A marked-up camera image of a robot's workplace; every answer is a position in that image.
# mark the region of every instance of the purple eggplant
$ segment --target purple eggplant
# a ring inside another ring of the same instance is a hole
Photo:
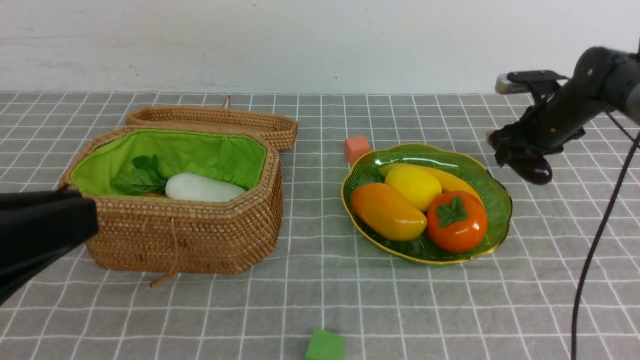
[[[535,185],[546,185],[553,178],[551,165],[544,158],[520,158],[507,161],[522,179]]]

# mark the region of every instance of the daikon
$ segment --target daikon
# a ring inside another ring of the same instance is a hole
[[[174,200],[226,202],[244,194],[246,190],[238,185],[183,172],[167,180],[164,192]]]

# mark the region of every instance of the green cube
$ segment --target green cube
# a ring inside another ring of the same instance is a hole
[[[315,330],[307,349],[307,360],[342,360],[344,338],[324,330]]]

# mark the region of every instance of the black cable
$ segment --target black cable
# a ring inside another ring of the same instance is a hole
[[[616,121],[616,119],[611,116],[610,113],[607,115],[611,118],[611,120],[630,138],[631,135]],[[593,238],[593,243],[591,243],[591,248],[589,249],[589,254],[587,254],[587,258],[584,261],[584,266],[582,267],[582,273],[580,273],[580,281],[578,282],[578,287],[575,292],[575,300],[573,302],[573,316],[571,319],[571,360],[577,360],[577,327],[578,327],[578,308],[580,306],[580,298],[582,297],[582,288],[584,287],[584,281],[587,278],[587,271],[589,271],[589,265],[591,264],[591,259],[593,258],[593,254],[596,251],[596,247],[598,246],[598,242],[600,241],[600,237],[604,232],[604,227],[607,225],[607,221],[609,219],[609,215],[611,215],[611,211],[613,210],[613,206],[616,203],[616,199],[618,198],[618,193],[620,192],[620,188],[622,187],[622,182],[625,179],[625,175],[627,174],[627,170],[629,165],[631,164],[631,160],[634,157],[634,153],[640,145],[640,131],[635,139],[633,139],[633,145],[629,149],[627,154],[627,158],[625,159],[624,164],[622,165],[622,169],[620,170],[620,175],[618,176],[618,181],[616,182],[616,186],[613,188],[613,194],[609,199],[609,204],[607,205],[607,209],[604,212],[604,216],[602,217],[602,221],[600,222],[600,227],[596,232],[595,237]]]

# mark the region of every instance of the basket lid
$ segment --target basket lid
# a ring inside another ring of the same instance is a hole
[[[220,108],[200,106],[150,106],[127,114],[127,125],[189,124],[208,129],[251,133],[276,150],[292,149],[298,135],[298,122],[282,115],[233,110],[231,96]]]

